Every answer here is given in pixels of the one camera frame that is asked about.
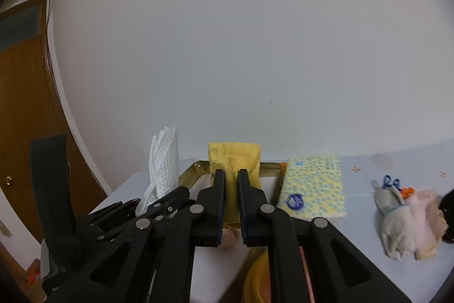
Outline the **white waffle cloth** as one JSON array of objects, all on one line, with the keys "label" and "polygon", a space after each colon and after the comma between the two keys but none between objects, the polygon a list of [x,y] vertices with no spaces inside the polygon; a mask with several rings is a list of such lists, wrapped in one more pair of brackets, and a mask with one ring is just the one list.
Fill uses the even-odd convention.
[{"label": "white waffle cloth", "polygon": [[178,130],[165,126],[152,137],[148,158],[149,183],[135,215],[141,216],[155,201],[178,187]]}]

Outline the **yellow cloth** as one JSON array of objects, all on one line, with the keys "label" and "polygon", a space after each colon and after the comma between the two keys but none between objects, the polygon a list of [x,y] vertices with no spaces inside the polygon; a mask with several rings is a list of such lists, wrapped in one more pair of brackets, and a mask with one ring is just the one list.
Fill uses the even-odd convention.
[{"label": "yellow cloth", "polygon": [[249,182],[254,188],[261,188],[260,170],[261,147],[258,144],[242,142],[210,142],[209,164],[212,177],[218,169],[226,173],[226,200],[223,227],[239,228],[240,216],[237,194],[237,175],[247,170]]}]

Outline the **pink beige cloth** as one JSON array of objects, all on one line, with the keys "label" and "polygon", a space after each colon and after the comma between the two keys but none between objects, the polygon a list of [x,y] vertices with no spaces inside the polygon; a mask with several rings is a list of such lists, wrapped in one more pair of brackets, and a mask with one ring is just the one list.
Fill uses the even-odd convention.
[{"label": "pink beige cloth", "polygon": [[433,258],[448,229],[443,212],[438,208],[437,194],[433,190],[415,191],[407,199],[407,205],[415,219],[415,259]]}]

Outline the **blue cord orange earplugs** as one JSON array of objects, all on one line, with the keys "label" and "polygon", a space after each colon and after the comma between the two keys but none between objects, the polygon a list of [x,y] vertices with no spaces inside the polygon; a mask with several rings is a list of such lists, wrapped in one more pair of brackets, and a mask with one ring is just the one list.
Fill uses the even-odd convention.
[{"label": "blue cord orange earplugs", "polygon": [[382,181],[383,188],[395,189],[403,199],[408,199],[411,195],[415,193],[415,189],[411,187],[403,188],[400,185],[400,179],[392,179],[390,175],[385,175]]}]

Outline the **black beaded hat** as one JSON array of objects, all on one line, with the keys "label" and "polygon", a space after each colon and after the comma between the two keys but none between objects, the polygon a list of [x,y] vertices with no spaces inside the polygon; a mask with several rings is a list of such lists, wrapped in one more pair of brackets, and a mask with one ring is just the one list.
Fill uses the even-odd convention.
[{"label": "black beaded hat", "polygon": [[442,211],[448,228],[446,229],[442,241],[454,243],[454,190],[446,194],[440,201],[439,210]]}]

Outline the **pink drawstring pouch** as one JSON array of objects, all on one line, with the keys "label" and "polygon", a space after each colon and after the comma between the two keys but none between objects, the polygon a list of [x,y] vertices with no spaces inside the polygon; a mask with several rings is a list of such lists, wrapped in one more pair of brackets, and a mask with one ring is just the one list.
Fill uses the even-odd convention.
[{"label": "pink drawstring pouch", "polygon": [[223,228],[221,247],[231,249],[237,246],[241,239],[241,231],[237,228]]}]

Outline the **round gold pink tin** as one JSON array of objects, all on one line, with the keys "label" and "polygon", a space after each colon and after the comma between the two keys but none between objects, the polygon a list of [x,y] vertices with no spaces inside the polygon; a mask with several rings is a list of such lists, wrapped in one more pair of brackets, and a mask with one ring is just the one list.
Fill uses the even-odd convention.
[{"label": "round gold pink tin", "polygon": [[259,252],[258,257],[249,268],[242,288],[242,302],[271,302],[271,280],[268,267],[268,250]]}]

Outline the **yellow patterned tissue pack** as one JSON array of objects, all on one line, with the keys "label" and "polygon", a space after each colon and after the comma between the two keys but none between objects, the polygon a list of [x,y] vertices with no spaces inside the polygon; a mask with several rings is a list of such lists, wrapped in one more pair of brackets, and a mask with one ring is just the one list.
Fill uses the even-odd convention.
[{"label": "yellow patterned tissue pack", "polygon": [[294,218],[330,221],[346,217],[346,199],[339,159],[335,156],[292,158],[277,206]]}]

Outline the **brown wooden door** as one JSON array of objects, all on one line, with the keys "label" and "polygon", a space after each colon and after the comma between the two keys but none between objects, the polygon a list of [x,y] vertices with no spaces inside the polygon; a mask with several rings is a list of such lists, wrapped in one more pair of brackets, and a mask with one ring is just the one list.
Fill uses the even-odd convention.
[{"label": "brown wooden door", "polygon": [[47,39],[48,0],[1,13],[1,189],[35,240],[43,237],[32,190],[30,144],[65,135],[72,206],[87,215],[106,198],[70,133],[57,97]]}]

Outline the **persimmon print tablecloth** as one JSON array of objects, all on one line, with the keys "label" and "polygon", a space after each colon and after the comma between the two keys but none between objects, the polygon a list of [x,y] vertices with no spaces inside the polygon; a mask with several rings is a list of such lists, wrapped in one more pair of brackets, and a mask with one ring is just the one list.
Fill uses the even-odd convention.
[{"label": "persimmon print tablecloth", "polygon": [[[380,214],[373,191],[385,175],[391,175],[402,185],[417,191],[432,189],[443,197],[453,190],[453,140],[417,149],[341,157],[340,166],[347,215],[335,226],[412,302],[452,302],[453,245],[440,243],[436,256],[423,261],[387,258],[379,240]],[[191,302],[220,302],[229,288],[235,293],[228,302],[240,302],[241,287],[234,279],[248,252],[243,244],[226,250],[197,249]]]}]

